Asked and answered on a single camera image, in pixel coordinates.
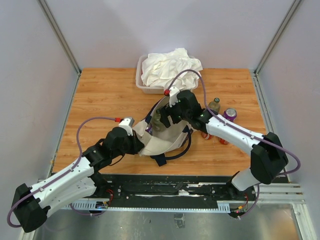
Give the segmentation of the beige canvas tote bag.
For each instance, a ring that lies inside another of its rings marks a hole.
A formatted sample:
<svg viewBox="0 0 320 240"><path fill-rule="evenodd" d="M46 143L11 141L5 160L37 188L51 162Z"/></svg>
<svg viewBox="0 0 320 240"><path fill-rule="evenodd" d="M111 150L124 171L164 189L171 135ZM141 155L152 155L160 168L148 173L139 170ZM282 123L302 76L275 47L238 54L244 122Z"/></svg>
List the beige canvas tote bag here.
<svg viewBox="0 0 320 240"><path fill-rule="evenodd" d="M153 129L152 135L146 132L147 126L152 125L152 117L156 110L168 103L169 99L167 97L161 98L154 104L145 118L132 128L138 139L144 144L138 154L152 158L160 167L165 165L167 161L178 159L188 152L194 132L192 126L185 120L172 124L162 132Z"/></svg>

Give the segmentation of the red soda can front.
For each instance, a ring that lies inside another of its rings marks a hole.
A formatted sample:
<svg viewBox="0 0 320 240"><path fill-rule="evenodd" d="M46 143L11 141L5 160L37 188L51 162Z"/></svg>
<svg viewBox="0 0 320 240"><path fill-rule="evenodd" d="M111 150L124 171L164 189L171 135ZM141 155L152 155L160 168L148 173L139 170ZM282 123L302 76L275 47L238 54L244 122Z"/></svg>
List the red soda can front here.
<svg viewBox="0 0 320 240"><path fill-rule="evenodd" d="M210 140L213 136L209 133L205 133L205 132L202 132L201 133L201 136L205 139L205 140Z"/></svg>

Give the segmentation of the red soda can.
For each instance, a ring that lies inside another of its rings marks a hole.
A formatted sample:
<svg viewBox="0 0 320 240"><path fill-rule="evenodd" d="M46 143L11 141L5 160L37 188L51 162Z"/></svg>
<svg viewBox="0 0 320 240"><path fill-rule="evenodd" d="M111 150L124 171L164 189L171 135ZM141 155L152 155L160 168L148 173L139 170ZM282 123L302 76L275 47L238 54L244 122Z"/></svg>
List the red soda can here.
<svg viewBox="0 0 320 240"><path fill-rule="evenodd" d="M225 139L219 138L218 140L219 140L219 142L220 142L221 144L223 144L223 145L228 145L228 144L229 144L229 142L226 141Z"/></svg>
<svg viewBox="0 0 320 240"><path fill-rule="evenodd" d="M213 136L209 133L205 133L205 132L202 132L201 133L201 136L205 139L205 140L210 140Z"/></svg>

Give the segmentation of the red soda can back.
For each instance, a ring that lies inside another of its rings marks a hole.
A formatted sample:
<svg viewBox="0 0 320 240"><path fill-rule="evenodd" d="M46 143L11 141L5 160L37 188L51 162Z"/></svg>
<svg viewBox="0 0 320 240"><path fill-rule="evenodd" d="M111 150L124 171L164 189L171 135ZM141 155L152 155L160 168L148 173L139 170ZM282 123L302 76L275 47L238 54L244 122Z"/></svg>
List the red soda can back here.
<svg viewBox="0 0 320 240"><path fill-rule="evenodd" d="M223 144L223 145L228 145L228 144L229 144L229 142L226 141L225 139L219 138L218 140L219 140L219 142L220 142L221 144Z"/></svg>

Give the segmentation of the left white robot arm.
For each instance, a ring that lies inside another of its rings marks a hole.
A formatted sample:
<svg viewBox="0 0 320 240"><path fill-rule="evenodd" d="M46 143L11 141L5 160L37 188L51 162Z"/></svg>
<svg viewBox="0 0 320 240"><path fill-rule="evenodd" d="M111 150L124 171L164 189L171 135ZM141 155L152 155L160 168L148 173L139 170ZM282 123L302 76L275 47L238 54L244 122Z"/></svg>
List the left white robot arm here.
<svg viewBox="0 0 320 240"><path fill-rule="evenodd" d="M122 127L114 127L63 170L32 186L19 185L9 213L17 218L17 227L30 233L77 199L92 195L101 198L107 193L107 185L99 171L112 165L113 159L135 155L144 146L135 130L128 133Z"/></svg>

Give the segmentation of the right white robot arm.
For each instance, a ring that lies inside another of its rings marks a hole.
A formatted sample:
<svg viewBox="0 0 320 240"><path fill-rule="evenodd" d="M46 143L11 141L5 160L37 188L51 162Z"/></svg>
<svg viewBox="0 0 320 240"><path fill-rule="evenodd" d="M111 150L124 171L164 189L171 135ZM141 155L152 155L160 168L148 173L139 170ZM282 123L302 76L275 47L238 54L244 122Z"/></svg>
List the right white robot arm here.
<svg viewBox="0 0 320 240"><path fill-rule="evenodd" d="M271 184L288 164L288 157L276 134L250 131L208 108L202 108L190 90L171 88L165 90L164 95L168 103L160 108L160 121L167 128L186 121L193 129L226 140L250 156L249 168L235 173L227 182L226 193L230 199L240 199L254 185Z"/></svg>

